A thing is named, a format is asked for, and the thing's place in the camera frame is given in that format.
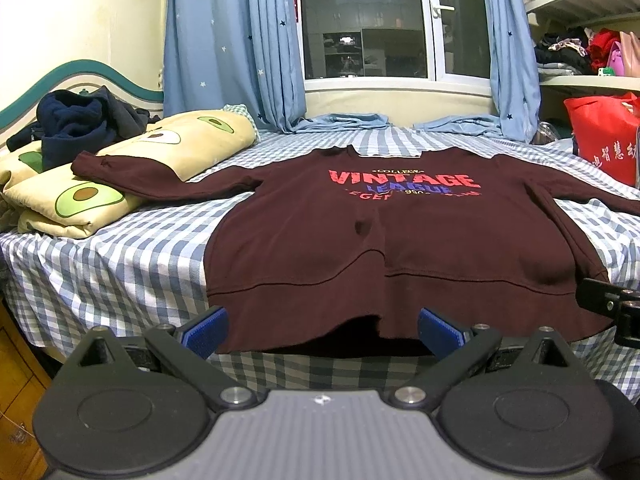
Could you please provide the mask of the blue star curtain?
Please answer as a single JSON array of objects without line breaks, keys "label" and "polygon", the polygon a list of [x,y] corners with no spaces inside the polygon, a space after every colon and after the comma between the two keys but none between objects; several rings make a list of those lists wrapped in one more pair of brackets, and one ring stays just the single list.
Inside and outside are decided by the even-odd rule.
[{"label": "blue star curtain", "polygon": [[260,128],[305,127],[294,0],[168,0],[164,111],[243,104]]},{"label": "blue star curtain", "polygon": [[538,129],[540,88],[534,44],[523,0],[484,0],[489,82],[497,113],[450,115],[416,130],[503,138],[529,143]]}]

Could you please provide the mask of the pink handbag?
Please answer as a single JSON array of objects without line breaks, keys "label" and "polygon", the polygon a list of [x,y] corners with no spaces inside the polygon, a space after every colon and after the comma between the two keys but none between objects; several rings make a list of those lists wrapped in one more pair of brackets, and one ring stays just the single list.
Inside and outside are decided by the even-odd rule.
[{"label": "pink handbag", "polygon": [[608,52],[606,66],[612,68],[615,76],[640,77],[640,42],[634,32],[620,32],[620,38]]}]

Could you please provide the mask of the clothes heap on shelf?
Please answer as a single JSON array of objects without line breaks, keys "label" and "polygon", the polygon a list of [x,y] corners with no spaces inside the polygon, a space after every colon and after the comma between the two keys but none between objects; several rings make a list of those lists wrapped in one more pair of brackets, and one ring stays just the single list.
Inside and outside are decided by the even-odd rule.
[{"label": "clothes heap on shelf", "polygon": [[602,28],[592,32],[574,27],[564,32],[547,32],[535,44],[539,65],[563,64],[579,75],[597,75],[600,68],[610,65],[612,50],[620,46],[620,32]]}]

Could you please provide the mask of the white framed window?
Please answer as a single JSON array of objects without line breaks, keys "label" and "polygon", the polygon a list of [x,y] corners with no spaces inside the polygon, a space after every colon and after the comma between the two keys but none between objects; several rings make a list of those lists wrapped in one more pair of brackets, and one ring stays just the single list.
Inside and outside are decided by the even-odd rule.
[{"label": "white framed window", "polygon": [[296,0],[296,20],[309,91],[489,96],[484,0]]}]

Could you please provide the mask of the yellow avocado print pillow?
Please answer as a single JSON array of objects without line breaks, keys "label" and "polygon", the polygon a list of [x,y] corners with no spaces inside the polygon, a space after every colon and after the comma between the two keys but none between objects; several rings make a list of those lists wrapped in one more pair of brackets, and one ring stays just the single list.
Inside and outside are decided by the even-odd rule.
[{"label": "yellow avocado print pillow", "polygon": [[70,164],[39,169],[43,148],[1,157],[1,229],[87,238],[146,200],[185,200],[168,186],[201,174],[259,140],[244,105],[192,110]]}]

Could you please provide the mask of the right blue star curtain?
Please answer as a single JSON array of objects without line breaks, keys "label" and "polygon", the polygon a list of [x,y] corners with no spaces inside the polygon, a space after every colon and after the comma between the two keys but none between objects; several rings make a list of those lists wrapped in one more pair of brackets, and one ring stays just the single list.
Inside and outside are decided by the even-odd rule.
[{"label": "right blue star curtain", "polygon": [[529,143],[538,129],[540,88],[534,44],[523,0],[484,0],[489,82],[497,113],[450,115],[416,130],[503,138]]}]

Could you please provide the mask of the left blue star curtain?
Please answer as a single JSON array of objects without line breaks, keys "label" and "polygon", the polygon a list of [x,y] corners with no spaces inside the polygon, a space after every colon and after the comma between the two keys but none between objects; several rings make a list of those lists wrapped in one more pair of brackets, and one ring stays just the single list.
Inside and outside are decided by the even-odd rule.
[{"label": "left blue star curtain", "polygon": [[305,127],[294,0],[168,0],[164,111],[243,104],[260,128]]}]

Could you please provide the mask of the teal striped headboard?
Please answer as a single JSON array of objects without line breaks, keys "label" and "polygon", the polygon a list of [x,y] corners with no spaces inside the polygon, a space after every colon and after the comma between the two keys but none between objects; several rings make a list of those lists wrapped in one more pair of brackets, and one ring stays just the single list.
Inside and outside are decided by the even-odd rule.
[{"label": "teal striped headboard", "polygon": [[132,80],[114,70],[113,67],[96,60],[75,60],[66,62],[35,82],[17,100],[1,111],[1,128],[5,129],[13,126],[19,119],[24,117],[40,99],[57,87],[59,84],[71,80],[73,77],[86,79],[88,76],[99,76],[114,84],[120,90],[124,90],[130,96],[134,96],[145,102],[161,103],[164,94],[160,90],[151,90],[140,87]]}]

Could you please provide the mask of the red shopping bag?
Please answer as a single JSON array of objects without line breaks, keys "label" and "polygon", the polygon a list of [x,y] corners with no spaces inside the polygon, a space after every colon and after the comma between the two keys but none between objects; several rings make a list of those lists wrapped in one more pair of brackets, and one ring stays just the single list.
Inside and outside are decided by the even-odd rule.
[{"label": "red shopping bag", "polygon": [[583,96],[564,101],[578,155],[623,184],[637,185],[639,97]]}]

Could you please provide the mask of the blue white checkered bed sheet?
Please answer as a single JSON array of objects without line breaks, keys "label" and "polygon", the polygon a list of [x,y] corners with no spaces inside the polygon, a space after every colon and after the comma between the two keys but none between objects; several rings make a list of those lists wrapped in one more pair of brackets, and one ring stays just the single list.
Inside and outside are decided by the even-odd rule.
[{"label": "blue white checkered bed sheet", "polygon": [[[624,185],[575,156],[566,141],[545,146],[427,132],[401,127],[329,133],[262,132],[232,158],[253,168],[306,154],[314,148],[352,145],[363,155],[416,156],[463,148],[480,156],[507,154],[536,162],[626,198]],[[179,325],[205,309],[203,254],[231,200],[184,207],[142,208],[84,240],[38,233],[1,237],[1,288],[25,338],[63,359],[89,327],[138,336],[159,322]],[[396,386],[427,367],[427,359],[386,351],[356,359],[330,359],[306,350],[213,356],[212,363],[252,389],[338,389]]]}]

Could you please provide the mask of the dark navy clothes pile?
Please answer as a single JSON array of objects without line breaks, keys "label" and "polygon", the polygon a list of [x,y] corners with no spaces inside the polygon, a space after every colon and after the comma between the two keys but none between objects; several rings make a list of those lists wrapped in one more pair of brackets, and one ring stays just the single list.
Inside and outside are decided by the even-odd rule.
[{"label": "dark navy clothes pile", "polygon": [[29,143],[41,143],[42,168],[70,164],[83,151],[102,148],[138,136],[160,118],[148,110],[117,99],[106,87],[79,94],[55,90],[38,103],[36,120],[6,141],[14,152]]}]

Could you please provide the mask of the white wall shelf unit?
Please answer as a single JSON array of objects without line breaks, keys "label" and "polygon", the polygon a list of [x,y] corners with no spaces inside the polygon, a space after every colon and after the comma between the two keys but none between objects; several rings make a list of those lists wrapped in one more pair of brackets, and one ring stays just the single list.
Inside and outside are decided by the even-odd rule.
[{"label": "white wall shelf unit", "polygon": [[[588,36],[602,28],[635,34],[639,31],[639,0],[524,0],[524,3],[530,33],[536,41],[545,34],[559,34],[571,28],[580,28]],[[639,81],[617,76],[544,76],[540,88],[540,117],[565,120],[565,99],[638,93]]]}]

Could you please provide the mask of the maroon vintage print sweatshirt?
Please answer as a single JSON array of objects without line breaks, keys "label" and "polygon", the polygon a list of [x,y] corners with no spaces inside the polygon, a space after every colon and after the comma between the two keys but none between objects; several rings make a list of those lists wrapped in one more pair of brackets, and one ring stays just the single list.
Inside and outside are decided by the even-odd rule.
[{"label": "maroon vintage print sweatshirt", "polygon": [[412,338],[423,308],[506,336],[549,325],[587,338],[608,322],[578,307],[577,283],[608,271],[560,201],[639,210],[563,171],[461,148],[386,159],[326,148],[168,190],[238,199],[204,255],[208,301],[229,315],[225,352],[303,344],[354,318]]}]

